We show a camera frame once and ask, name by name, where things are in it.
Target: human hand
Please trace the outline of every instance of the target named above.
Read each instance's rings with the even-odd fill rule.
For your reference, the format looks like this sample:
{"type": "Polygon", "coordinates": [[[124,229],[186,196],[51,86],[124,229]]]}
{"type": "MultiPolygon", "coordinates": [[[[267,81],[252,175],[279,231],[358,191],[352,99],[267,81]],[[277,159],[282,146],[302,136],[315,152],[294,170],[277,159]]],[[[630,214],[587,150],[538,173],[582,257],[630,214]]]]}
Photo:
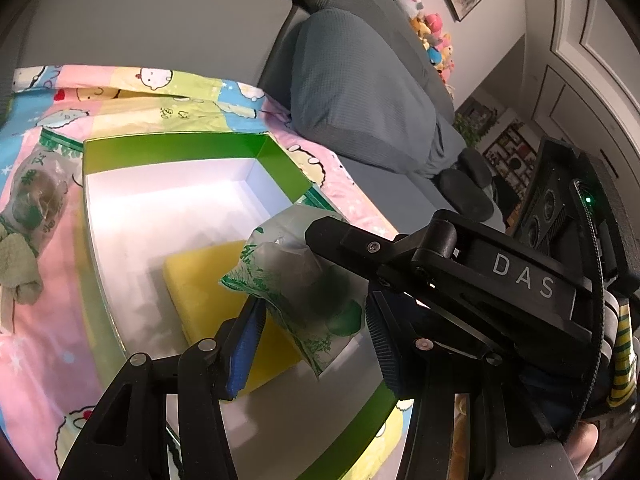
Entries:
{"type": "Polygon", "coordinates": [[[598,428],[588,422],[580,422],[564,444],[571,465],[579,473],[598,442],[598,428]]]}

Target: sofa cushion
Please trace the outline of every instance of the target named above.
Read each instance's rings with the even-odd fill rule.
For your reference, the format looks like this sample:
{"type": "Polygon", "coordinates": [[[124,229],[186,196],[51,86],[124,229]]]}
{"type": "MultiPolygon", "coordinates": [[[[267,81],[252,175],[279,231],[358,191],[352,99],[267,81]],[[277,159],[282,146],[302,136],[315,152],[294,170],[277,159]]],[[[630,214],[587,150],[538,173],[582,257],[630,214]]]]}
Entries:
{"type": "Polygon", "coordinates": [[[258,81],[270,97],[287,110],[291,108],[291,69],[300,27],[309,17],[306,10],[294,6],[273,45],[267,64],[258,81]]]}
{"type": "Polygon", "coordinates": [[[453,102],[440,75],[428,61],[407,17],[393,0],[302,0],[310,12],[335,7],[368,23],[391,47],[444,120],[453,123],[453,102]]]}
{"type": "Polygon", "coordinates": [[[291,116],[303,137],[396,173],[433,176],[465,145],[380,35],[340,9],[300,27],[291,116]]]}
{"type": "Polygon", "coordinates": [[[18,63],[148,66],[257,85],[291,9],[291,0],[38,0],[18,63]]]}
{"type": "Polygon", "coordinates": [[[10,102],[14,93],[12,83],[14,71],[18,66],[22,40],[29,28],[29,23],[35,10],[35,2],[31,0],[29,5],[18,15],[14,24],[8,29],[5,38],[0,39],[0,126],[7,118],[10,102]]]}
{"type": "Polygon", "coordinates": [[[409,234],[423,228],[436,210],[442,208],[429,200],[406,175],[368,166],[345,156],[338,158],[353,181],[399,233],[409,234]]]}

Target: white door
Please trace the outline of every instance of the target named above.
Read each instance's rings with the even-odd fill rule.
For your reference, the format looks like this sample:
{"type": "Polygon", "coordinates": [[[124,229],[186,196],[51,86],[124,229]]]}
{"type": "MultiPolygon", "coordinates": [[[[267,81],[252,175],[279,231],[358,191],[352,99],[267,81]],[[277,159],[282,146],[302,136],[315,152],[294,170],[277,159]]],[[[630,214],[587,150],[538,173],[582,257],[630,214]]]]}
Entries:
{"type": "Polygon", "coordinates": [[[640,235],[640,54],[605,0],[526,0],[519,112],[604,161],[640,235]]]}

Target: pink plush toy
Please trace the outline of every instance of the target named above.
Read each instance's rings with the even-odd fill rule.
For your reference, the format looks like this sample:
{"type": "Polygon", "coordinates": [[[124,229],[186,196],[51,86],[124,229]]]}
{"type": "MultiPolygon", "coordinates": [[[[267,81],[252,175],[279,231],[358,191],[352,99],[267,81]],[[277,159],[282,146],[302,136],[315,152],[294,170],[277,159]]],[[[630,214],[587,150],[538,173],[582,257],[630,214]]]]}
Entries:
{"type": "Polygon", "coordinates": [[[431,33],[436,38],[439,38],[442,33],[442,18],[440,15],[437,12],[435,14],[427,14],[424,17],[424,22],[431,29],[431,33]]]}
{"type": "Polygon", "coordinates": [[[447,52],[448,56],[446,56],[447,58],[451,55],[451,52],[453,51],[453,47],[451,46],[451,35],[448,32],[445,32],[440,36],[440,42],[436,45],[436,48],[438,49],[438,52],[440,52],[441,54],[445,49],[447,49],[448,50],[447,52]]]}
{"type": "Polygon", "coordinates": [[[441,70],[438,70],[438,72],[440,73],[442,82],[446,84],[449,80],[449,77],[451,77],[451,72],[453,72],[453,69],[456,67],[456,65],[455,63],[453,63],[453,61],[449,60],[444,62],[443,66],[444,67],[441,70]]]}

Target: yellow sponge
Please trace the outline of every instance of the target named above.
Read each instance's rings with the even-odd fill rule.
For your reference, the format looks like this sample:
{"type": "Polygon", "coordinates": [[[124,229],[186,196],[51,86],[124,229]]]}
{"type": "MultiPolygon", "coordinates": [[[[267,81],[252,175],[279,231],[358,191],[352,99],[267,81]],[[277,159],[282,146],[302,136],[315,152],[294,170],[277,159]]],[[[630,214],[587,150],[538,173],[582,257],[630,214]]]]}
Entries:
{"type": "MultiPolygon", "coordinates": [[[[247,295],[218,284],[236,265],[245,242],[188,251],[164,262],[164,280],[189,344],[216,335],[220,325],[238,316],[247,295]]],[[[286,334],[267,314],[254,364],[242,394],[262,386],[300,361],[286,334]]]]}

